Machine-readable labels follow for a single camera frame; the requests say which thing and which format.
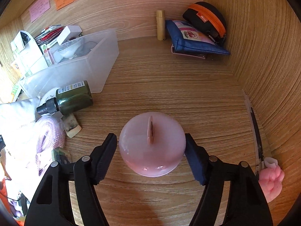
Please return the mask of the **dark green spray bottle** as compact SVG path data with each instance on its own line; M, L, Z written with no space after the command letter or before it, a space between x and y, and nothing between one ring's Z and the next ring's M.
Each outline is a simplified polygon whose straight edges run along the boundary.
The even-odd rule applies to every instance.
M60 112L68 115L93 105L89 84L86 80L56 90L55 97L37 107L39 115Z

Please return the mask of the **white round lidded container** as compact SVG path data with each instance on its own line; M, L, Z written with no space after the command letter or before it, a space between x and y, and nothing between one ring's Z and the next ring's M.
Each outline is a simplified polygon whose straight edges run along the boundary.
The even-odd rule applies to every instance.
M56 97L56 91L59 89L59 87L52 88L49 90L40 100L39 106L42 106L46 103L47 100Z

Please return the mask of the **pink paw toy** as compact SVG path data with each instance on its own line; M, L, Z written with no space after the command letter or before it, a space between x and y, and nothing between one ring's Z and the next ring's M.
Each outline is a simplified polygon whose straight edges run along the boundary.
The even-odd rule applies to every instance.
M285 173L278 165L278 161L272 157L264 158L263 164L264 168L259 172L259 184L266 201L270 203L280 195Z

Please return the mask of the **small sachet packet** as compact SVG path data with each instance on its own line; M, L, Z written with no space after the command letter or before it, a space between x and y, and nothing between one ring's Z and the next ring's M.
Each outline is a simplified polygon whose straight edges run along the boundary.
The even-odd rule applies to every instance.
M73 113L62 116L61 120L69 138L73 138L82 130L82 127L79 125Z

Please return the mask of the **white folded paper sheet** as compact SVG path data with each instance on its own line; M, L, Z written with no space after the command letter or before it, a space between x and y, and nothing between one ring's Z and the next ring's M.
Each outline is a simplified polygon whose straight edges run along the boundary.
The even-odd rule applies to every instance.
M10 45L14 57L12 65L21 76L27 77L48 68L41 49L30 33L19 31Z

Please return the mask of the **clear plastic storage bin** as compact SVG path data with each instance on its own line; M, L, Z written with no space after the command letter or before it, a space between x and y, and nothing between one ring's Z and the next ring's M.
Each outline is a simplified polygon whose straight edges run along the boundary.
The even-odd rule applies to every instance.
M43 97L55 87L86 80L92 93L102 91L110 71L119 55L115 29L108 29L82 37L83 44L72 59L63 58L51 49L54 64L19 81L22 90L31 97Z

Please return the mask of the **glass bowl of beads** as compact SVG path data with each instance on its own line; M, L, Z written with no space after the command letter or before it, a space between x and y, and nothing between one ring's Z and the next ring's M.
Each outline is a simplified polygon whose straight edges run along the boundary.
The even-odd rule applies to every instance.
M72 59L74 57L74 54L76 50L81 47L83 44L84 39L77 38L71 41L68 41L58 47L58 53L63 57L67 59Z

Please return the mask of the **pink notebook under pouch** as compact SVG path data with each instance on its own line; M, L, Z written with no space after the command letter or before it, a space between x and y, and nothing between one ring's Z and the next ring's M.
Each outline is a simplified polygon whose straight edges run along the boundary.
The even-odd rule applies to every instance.
M174 55L180 55L180 56L187 56L187 57L194 57L199 59L206 59L206 56L199 53L191 53L191 52L176 52L173 45L171 45L171 53Z

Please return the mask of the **stack of booklets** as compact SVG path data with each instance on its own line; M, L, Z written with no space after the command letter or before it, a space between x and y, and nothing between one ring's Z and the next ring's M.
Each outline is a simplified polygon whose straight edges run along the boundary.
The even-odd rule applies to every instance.
M57 43L57 37L61 34L63 29L64 26L61 24L49 26L34 38L43 54Z

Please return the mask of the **white small box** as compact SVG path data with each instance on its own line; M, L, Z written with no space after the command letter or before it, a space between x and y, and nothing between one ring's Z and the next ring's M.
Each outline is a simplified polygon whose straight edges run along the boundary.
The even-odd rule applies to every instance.
M82 29L80 28L80 26L68 25L62 30L62 32L57 37L57 43L58 45L62 45L67 40L77 38L77 36L79 36L81 33Z

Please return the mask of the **blue zip pouch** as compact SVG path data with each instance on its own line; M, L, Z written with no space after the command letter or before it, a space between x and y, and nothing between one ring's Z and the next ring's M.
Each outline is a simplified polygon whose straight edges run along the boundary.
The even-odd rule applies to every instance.
M166 20L165 25L172 41L171 51L173 53L230 55L228 50L218 46L212 39L186 21Z

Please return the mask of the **black orange round case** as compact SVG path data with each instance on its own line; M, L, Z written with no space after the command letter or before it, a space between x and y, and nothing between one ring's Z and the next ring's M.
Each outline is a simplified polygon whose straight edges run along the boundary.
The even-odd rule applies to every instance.
M183 18L194 28L223 46L227 36L227 23L219 10L207 2L191 4L183 13Z

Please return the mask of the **yellow lotion bottle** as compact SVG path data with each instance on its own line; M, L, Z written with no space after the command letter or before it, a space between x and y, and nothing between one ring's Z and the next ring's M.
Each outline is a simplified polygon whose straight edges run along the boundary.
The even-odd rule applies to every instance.
M165 11L157 10L156 11L156 21L157 21L157 39L159 41L164 41L165 36Z

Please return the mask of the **pink sticky note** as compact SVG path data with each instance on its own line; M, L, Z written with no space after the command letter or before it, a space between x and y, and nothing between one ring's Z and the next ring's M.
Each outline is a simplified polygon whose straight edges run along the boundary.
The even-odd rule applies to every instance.
M44 12L50 9L49 0L37 0L29 8L31 22L38 19Z

